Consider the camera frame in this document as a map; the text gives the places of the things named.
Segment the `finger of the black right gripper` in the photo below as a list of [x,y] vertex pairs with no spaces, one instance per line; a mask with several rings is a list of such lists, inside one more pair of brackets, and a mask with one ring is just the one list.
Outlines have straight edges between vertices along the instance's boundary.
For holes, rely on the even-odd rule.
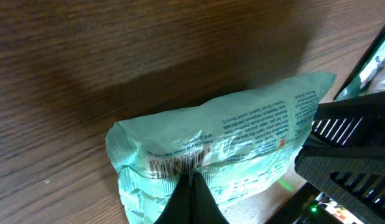
[[385,147],[306,147],[295,171],[363,223],[385,223]]
[[311,134],[335,148],[385,147],[385,91],[320,104]]

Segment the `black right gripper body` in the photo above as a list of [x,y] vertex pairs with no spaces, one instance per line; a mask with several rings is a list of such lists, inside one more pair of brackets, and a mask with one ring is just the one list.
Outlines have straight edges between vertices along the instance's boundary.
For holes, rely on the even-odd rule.
[[363,223],[310,183],[298,190],[265,224]]

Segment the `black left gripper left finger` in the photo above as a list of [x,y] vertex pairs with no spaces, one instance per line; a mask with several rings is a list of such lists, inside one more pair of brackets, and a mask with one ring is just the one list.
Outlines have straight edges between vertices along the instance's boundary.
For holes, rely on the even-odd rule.
[[167,205],[155,224],[188,224],[191,213],[191,187],[188,174],[182,174]]

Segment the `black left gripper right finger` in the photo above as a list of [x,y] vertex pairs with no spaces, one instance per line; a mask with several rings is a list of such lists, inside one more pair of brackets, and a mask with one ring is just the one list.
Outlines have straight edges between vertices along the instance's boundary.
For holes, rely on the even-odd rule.
[[201,173],[194,173],[191,190],[193,224],[229,224],[218,208]]

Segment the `green 3M gloves package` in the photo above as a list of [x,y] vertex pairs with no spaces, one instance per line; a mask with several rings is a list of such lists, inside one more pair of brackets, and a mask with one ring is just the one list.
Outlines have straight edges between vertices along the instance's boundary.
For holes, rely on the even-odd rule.
[[360,58],[347,80],[334,97],[342,101],[362,95],[385,63],[385,25]]

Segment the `light blue wipes pack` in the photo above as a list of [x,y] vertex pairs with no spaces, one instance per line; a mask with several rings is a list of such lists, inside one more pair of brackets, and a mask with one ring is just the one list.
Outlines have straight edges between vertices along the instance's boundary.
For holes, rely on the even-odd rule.
[[306,73],[114,123],[106,152],[128,221],[155,222],[188,172],[202,174],[220,208],[268,189],[302,148],[335,78]]

